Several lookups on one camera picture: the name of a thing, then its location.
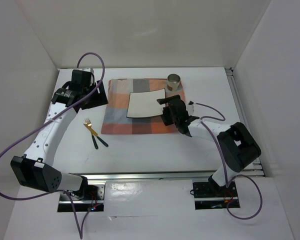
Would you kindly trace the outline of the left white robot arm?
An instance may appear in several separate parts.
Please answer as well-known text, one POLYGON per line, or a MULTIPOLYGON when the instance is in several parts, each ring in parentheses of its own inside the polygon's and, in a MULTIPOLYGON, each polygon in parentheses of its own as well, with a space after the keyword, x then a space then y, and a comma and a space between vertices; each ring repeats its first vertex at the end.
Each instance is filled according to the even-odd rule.
POLYGON ((71 80, 57 89, 51 99, 45 124, 22 156, 14 156, 10 166, 21 186, 54 193, 68 191, 78 200, 94 190, 82 175, 53 168, 58 146, 79 110, 108 103, 104 85, 95 81, 92 68, 75 69, 71 80))

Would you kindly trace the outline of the checkered orange blue cloth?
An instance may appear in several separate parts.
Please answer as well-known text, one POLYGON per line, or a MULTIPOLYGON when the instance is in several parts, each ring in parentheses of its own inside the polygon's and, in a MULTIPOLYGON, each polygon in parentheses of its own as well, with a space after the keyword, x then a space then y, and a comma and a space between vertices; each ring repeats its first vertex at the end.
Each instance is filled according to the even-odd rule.
POLYGON ((119 78, 108 82, 108 104, 105 108, 103 135, 170 134, 174 125, 166 126, 161 115, 163 105, 157 99, 179 95, 185 101, 180 83, 176 91, 168 88, 165 78, 119 78))

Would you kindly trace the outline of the beige metal cup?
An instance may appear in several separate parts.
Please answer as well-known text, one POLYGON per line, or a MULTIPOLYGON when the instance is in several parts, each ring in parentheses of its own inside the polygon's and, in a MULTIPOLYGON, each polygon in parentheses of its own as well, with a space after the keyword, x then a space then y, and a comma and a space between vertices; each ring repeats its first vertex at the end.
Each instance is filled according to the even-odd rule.
POLYGON ((181 82, 181 77, 175 73, 169 74, 167 76, 167 89, 171 92, 178 90, 181 82))

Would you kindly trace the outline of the square white plate black rim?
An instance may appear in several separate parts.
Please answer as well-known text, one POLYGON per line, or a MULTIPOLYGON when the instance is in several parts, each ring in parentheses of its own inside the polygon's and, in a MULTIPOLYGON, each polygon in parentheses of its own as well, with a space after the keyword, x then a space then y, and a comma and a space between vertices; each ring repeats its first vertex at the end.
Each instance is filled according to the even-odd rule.
POLYGON ((131 92, 127 107, 127 118, 140 119, 160 116, 163 113, 163 106, 157 99, 166 98, 165 89, 147 92, 131 92))

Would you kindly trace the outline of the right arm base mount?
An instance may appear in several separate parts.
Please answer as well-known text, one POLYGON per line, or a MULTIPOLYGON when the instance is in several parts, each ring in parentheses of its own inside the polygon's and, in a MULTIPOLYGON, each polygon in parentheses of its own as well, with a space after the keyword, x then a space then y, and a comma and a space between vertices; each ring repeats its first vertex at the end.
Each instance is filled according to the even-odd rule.
POLYGON ((240 208, 236 184, 232 182, 229 188, 223 188, 219 192, 213 192, 208 182, 193 182, 189 193, 194 197, 196 210, 215 210, 240 208))

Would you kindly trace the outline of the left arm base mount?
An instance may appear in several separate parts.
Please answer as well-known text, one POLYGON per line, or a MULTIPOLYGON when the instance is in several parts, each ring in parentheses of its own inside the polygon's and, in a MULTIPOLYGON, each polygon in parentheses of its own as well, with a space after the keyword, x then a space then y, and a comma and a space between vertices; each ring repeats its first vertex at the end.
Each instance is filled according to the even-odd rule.
MULTIPOLYGON (((105 190, 106 183, 97 181, 95 183, 89 183, 89 189, 83 196, 78 196, 74 192, 70 192, 75 211, 79 213, 86 213, 89 209, 91 209, 92 212, 103 212, 105 205, 105 190)), ((59 196, 57 212, 73 212, 71 201, 65 193, 61 193, 59 196)))

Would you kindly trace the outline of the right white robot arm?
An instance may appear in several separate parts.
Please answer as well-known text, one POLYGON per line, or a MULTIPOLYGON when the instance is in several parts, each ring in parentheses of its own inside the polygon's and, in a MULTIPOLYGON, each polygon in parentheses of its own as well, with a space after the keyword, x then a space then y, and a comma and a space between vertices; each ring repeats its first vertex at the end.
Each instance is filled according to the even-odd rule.
POLYGON ((196 103, 190 101, 185 104, 179 95, 159 98, 157 102, 159 105, 165 105, 161 118, 166 126, 175 125, 183 135, 212 141, 216 145, 221 158, 221 167, 208 179, 208 190, 213 196, 220 196, 231 181, 262 153, 243 123, 211 122, 211 120, 220 122, 226 120, 225 116, 214 107, 198 103, 199 106, 215 111, 220 117, 192 115, 196 103))

